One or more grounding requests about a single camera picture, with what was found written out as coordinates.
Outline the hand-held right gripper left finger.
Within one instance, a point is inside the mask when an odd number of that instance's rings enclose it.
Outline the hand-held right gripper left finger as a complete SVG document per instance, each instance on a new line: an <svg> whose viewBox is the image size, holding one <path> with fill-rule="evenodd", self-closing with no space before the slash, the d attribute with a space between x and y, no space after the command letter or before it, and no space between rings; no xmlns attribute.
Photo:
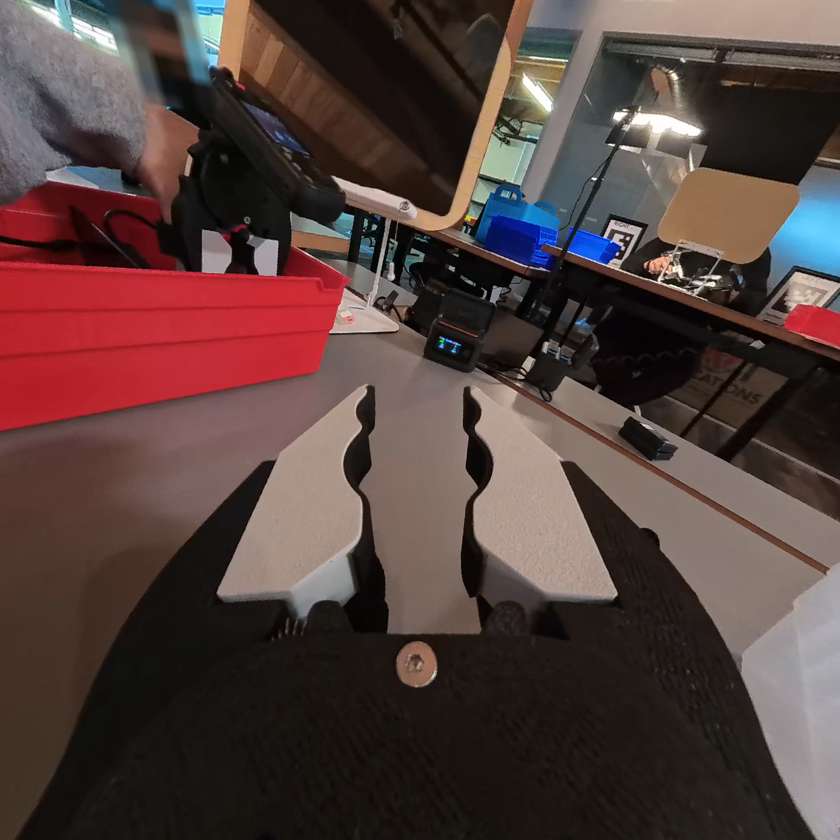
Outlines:
<svg viewBox="0 0 840 840"><path fill-rule="evenodd" d="M356 631L386 632L385 573L361 488L374 428L375 389L363 385L279 453L217 588L222 602L281 601L300 622L336 602Z"/></svg>

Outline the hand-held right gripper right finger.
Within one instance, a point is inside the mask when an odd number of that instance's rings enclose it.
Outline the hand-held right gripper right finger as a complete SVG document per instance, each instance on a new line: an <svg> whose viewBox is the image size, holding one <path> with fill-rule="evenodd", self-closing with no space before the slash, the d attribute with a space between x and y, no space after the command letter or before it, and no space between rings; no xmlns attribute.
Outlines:
<svg viewBox="0 0 840 840"><path fill-rule="evenodd" d="M529 625L551 603L614 602L565 461L473 385L463 394L463 428L476 489L465 507L461 574L479 620L502 602L519 604Z"/></svg>

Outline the red plastic bin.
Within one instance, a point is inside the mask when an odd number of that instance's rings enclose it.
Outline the red plastic bin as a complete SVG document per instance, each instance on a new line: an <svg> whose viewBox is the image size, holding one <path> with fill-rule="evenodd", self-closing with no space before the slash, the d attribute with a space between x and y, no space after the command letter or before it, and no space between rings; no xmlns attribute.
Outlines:
<svg viewBox="0 0 840 840"><path fill-rule="evenodd" d="M784 321L784 329L839 349L839 312L816 306L797 305Z"/></svg>
<svg viewBox="0 0 840 840"><path fill-rule="evenodd" d="M2 244L3 431L318 370L348 277L298 248L281 276L193 274L114 227L150 269Z"/></svg>

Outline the person's left forearm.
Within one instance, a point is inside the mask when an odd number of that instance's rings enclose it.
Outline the person's left forearm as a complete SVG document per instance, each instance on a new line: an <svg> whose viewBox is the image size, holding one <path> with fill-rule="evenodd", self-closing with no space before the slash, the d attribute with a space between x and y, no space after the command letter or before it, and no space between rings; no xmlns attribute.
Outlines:
<svg viewBox="0 0 840 840"><path fill-rule="evenodd" d="M119 59L1 2L1 204L68 165L133 173L145 97Z"/></svg>

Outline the person's left hand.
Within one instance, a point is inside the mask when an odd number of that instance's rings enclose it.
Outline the person's left hand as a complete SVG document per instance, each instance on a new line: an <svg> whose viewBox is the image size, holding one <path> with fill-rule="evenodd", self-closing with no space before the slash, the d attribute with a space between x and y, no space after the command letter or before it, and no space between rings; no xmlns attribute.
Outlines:
<svg viewBox="0 0 840 840"><path fill-rule="evenodd" d="M132 172L157 201L166 224L186 172L189 150L198 142L199 129L173 111L155 103L145 105L145 144Z"/></svg>

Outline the small black battery pack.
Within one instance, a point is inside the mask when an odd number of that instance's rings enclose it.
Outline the small black battery pack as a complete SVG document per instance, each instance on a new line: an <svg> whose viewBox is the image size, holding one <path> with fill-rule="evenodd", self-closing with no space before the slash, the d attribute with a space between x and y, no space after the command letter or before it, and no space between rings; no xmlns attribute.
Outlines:
<svg viewBox="0 0 840 840"><path fill-rule="evenodd" d="M670 460L678 449L676 444L635 414L625 420L618 436L649 461Z"/></svg>

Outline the black charging dock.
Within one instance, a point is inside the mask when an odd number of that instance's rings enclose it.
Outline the black charging dock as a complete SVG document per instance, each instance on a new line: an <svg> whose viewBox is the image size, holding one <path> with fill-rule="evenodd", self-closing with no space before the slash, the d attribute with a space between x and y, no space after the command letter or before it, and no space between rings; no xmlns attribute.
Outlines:
<svg viewBox="0 0 840 840"><path fill-rule="evenodd" d="M524 375L524 381L546 403L551 403L553 394L563 380L588 365L598 350L599 343L593 332L571 347L561 345L558 341L547 341L534 357L534 362Z"/></svg>

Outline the black power bank with display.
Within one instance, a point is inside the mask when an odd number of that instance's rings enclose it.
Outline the black power bank with display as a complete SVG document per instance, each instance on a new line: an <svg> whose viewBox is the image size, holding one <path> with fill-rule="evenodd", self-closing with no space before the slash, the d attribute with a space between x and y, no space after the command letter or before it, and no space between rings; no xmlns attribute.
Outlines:
<svg viewBox="0 0 840 840"><path fill-rule="evenodd" d="M447 291L430 326L423 357L454 371L472 372L496 311L494 302L457 289Z"/></svg>

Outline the printed floor sign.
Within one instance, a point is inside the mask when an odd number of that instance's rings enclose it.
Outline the printed floor sign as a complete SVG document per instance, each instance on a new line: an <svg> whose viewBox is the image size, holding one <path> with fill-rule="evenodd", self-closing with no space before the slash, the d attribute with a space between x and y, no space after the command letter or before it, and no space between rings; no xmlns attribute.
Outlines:
<svg viewBox="0 0 840 840"><path fill-rule="evenodd" d="M707 416L735 427L747 421L784 383L782 375L707 348L693 377L668 396L697 411L718 394Z"/></svg>

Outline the blue plastic bin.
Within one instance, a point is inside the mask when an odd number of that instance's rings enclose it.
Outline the blue plastic bin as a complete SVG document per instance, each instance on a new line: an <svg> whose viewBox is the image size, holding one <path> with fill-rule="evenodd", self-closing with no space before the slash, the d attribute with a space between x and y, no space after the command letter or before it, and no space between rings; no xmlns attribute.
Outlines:
<svg viewBox="0 0 840 840"><path fill-rule="evenodd" d="M550 270L554 257L542 250L556 246L558 229L496 215L490 220L485 249L529 268Z"/></svg>
<svg viewBox="0 0 840 840"><path fill-rule="evenodd" d="M568 237L568 253L590 259L602 265L610 264L622 251L622 245L613 239L578 229Z"/></svg>

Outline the background work table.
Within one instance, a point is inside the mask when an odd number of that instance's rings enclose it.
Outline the background work table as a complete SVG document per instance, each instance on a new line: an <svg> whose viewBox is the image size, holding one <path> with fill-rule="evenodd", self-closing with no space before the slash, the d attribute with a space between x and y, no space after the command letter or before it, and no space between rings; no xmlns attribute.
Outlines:
<svg viewBox="0 0 840 840"><path fill-rule="evenodd" d="M732 461L818 371L838 373L838 348L579 255L562 257L559 248L542 247L558 260L553 271L548 271L491 253L452 228L430 235L448 248L465 251L529 280L530 289L518 308L520 317L540 319L543 300L550 296L554 306L546 311L545 339L554 336L563 324L566 340L587 308L597 314L619 308L782 376L784 383L719 447L716 455L720 459Z"/></svg>

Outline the framed printed tag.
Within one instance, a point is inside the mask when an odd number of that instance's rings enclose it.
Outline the framed printed tag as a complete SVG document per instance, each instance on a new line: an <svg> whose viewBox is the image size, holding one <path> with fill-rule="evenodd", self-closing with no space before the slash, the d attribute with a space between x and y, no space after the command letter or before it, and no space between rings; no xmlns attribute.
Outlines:
<svg viewBox="0 0 840 840"><path fill-rule="evenodd" d="M828 308L838 297L839 276L793 266L764 301L758 320L783 327L798 306Z"/></svg>
<svg viewBox="0 0 840 840"><path fill-rule="evenodd" d="M601 236L616 244L618 250L609 265L615 268L620 267L625 258L636 250L647 231L646 222L610 213L602 228Z"/></svg>

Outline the studio light on stand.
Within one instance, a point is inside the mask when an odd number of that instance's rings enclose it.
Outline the studio light on stand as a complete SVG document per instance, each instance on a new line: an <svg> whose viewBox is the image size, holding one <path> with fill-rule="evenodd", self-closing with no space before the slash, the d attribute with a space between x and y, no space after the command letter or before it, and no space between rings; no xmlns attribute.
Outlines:
<svg viewBox="0 0 840 840"><path fill-rule="evenodd" d="M558 235L557 237L556 242L560 246L560 254L553 259L549 277L542 281L540 286L532 283L529 289L532 298L523 310L523 317L528 322L537 323L543 303L560 284L566 258L618 151L622 147L638 151L656 151L661 140L675 140L677 144L682 144L686 151L689 151L692 142L701 134L702 128L699 125L678 118L673 108L643 109L639 105L631 105L613 116L613 127L606 138L606 145L609 146L610 151L588 179L589 186L581 188L570 211L569 223L560 230L560 233L565 233L565 236Z"/></svg>

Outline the black backdrop panel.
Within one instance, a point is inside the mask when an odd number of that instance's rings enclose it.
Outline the black backdrop panel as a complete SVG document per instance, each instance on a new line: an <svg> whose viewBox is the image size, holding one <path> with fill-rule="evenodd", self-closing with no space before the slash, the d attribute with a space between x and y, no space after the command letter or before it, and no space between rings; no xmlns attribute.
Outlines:
<svg viewBox="0 0 840 840"><path fill-rule="evenodd" d="M700 168L799 185L838 122L837 92L725 87L703 124Z"/></svg>

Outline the blue handled basket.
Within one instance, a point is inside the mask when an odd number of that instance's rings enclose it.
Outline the blue handled basket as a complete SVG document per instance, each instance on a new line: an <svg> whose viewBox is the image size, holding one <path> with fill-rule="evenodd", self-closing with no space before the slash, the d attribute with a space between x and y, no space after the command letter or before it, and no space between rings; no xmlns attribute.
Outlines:
<svg viewBox="0 0 840 840"><path fill-rule="evenodd" d="M499 184L489 194L478 217L478 227L472 234L479 245L484 245L493 217L508 217L516 221L536 224L554 230L560 229L560 219L555 207L546 202L528 203L519 186L510 183Z"/></svg>

